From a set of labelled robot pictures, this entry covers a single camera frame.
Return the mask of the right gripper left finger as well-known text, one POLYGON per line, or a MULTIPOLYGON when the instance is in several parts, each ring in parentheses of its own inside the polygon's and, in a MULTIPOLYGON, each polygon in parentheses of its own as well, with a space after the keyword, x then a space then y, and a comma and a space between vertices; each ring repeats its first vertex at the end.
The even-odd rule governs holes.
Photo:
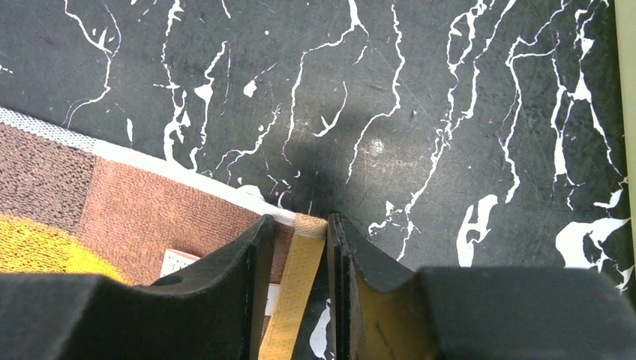
POLYGON ((276 223, 148 286, 95 274, 1 276, 3 359, 257 359, 276 223))

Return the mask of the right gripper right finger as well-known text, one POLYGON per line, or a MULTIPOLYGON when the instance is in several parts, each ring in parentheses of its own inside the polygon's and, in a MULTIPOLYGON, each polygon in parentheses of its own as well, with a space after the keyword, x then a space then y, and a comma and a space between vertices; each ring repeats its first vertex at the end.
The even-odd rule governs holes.
POLYGON ((343 214, 326 253, 336 359, 633 359, 635 311, 571 268, 412 271, 343 214))

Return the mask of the yellow bear towel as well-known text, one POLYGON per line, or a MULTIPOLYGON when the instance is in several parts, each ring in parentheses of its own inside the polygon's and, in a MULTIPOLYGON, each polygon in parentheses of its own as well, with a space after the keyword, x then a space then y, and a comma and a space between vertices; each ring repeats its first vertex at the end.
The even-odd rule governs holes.
POLYGON ((165 160, 1 110, 1 271, 150 284, 277 221, 262 359, 332 359, 330 304, 307 303, 326 222, 165 160))

